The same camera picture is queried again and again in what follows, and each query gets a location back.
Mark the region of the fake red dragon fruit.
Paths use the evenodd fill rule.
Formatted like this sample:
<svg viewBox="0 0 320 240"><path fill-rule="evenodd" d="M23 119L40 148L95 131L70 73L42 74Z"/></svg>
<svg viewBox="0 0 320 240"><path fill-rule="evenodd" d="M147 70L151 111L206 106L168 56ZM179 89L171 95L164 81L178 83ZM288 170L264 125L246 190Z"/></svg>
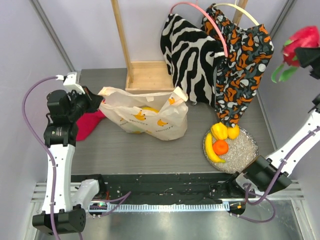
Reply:
<svg viewBox="0 0 320 240"><path fill-rule="evenodd" d="M299 68L311 67L310 76L320 78L320 31L306 26L295 32L282 47L283 61L271 75L274 83L289 80Z"/></svg>

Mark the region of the banana print plastic bag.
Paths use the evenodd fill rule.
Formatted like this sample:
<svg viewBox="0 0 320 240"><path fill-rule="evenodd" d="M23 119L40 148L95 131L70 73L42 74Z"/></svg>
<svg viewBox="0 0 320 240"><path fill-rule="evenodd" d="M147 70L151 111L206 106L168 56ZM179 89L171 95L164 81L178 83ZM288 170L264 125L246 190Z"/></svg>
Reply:
<svg viewBox="0 0 320 240"><path fill-rule="evenodd" d="M146 94L103 87L98 94L104 97L99 109L127 133L147 133L162 141L172 141L187 131L188 96L179 87L171 92ZM154 108L159 113L143 113L142 107Z"/></svg>

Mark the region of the fake yellow lemon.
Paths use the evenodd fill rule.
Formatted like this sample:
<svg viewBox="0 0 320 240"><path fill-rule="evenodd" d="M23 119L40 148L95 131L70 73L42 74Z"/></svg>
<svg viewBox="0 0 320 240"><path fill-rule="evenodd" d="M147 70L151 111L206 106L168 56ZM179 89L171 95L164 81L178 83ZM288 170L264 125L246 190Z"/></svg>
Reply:
<svg viewBox="0 0 320 240"><path fill-rule="evenodd" d="M234 127L227 127L227 136L229 139L234 140L236 139L240 134L240 128L236 124Z"/></svg>

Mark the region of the fake yellow bell pepper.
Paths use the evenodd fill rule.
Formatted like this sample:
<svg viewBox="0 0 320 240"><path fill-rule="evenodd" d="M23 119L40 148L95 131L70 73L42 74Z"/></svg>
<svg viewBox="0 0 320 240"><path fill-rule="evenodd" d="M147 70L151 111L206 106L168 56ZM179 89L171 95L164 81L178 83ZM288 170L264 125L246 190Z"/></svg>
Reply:
<svg viewBox="0 0 320 240"><path fill-rule="evenodd" d="M210 131L216 140L226 140L228 138L228 128L221 122L213 124Z"/></svg>

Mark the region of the fake yellow banana bunch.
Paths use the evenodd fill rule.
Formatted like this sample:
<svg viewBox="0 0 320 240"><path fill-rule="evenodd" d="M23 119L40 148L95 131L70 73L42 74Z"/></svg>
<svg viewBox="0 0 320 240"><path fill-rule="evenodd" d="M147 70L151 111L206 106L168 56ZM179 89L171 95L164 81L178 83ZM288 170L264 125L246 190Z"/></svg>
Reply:
<svg viewBox="0 0 320 240"><path fill-rule="evenodd" d="M213 150L213 136L208 133L204 139L204 150L208 159L213 163L225 163L226 161L220 158Z"/></svg>

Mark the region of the fake orange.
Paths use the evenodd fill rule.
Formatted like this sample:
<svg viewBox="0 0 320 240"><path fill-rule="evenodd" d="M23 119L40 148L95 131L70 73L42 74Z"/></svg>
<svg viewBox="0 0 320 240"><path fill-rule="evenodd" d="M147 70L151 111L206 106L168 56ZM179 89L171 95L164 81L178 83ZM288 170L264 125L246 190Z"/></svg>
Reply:
<svg viewBox="0 0 320 240"><path fill-rule="evenodd" d="M225 155L229 151L229 145L225 140L216 140L212 145L212 148L219 156Z"/></svg>

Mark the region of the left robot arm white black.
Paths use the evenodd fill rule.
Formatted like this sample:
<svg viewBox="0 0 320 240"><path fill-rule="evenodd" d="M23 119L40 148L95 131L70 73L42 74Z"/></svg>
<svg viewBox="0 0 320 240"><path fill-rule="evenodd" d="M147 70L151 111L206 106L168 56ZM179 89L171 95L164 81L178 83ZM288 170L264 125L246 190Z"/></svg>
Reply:
<svg viewBox="0 0 320 240"><path fill-rule="evenodd" d="M103 97L83 86L70 92L55 90L46 99L49 113L43 138L48 159L47 183L41 212L32 217L32 226L47 235L80 234L91 201L102 199L107 188L102 175L93 174L80 183L75 194L71 193L77 120L85 113L97 111Z"/></svg>

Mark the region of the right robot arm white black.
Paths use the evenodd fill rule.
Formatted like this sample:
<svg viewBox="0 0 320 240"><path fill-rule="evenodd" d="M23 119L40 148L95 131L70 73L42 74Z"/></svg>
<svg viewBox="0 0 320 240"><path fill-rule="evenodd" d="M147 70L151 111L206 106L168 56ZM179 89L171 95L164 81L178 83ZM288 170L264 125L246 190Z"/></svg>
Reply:
<svg viewBox="0 0 320 240"><path fill-rule="evenodd" d="M226 193L233 198L245 191L257 189L263 192L256 203L268 195L287 188L289 176L299 161L320 141L320 96L313 100L313 108L302 127L278 150L267 157L259 155L240 173L236 172L226 184Z"/></svg>

